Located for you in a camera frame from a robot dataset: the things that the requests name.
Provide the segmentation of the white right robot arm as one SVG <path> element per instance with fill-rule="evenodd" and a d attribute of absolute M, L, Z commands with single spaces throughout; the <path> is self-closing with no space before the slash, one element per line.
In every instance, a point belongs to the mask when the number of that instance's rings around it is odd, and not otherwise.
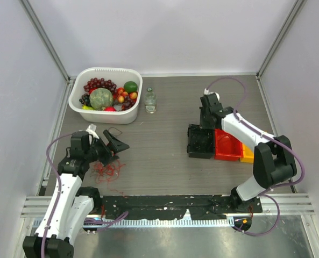
<path fill-rule="evenodd" d="M 243 212 L 248 208 L 249 200 L 296 175 L 295 158 L 286 136 L 266 133 L 233 108 L 222 107 L 215 92 L 205 89 L 200 101 L 202 128 L 222 130 L 244 143 L 254 154 L 253 175 L 231 190 L 230 206 L 234 211 Z"/>

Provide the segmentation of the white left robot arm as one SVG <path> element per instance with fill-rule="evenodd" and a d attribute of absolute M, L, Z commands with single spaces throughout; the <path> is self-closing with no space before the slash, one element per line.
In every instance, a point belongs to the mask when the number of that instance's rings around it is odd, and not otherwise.
<path fill-rule="evenodd" d="M 94 125 L 70 134 L 65 157 L 53 167 L 56 185 L 46 213 L 33 236 L 26 236 L 23 251 L 26 257 L 73 257 L 74 242 L 88 214 L 97 214 L 102 207 L 100 192 L 82 187 L 90 164 L 99 161 L 106 166 L 118 159 L 118 153 L 129 145 L 104 130 L 108 143 L 95 132 Z"/>

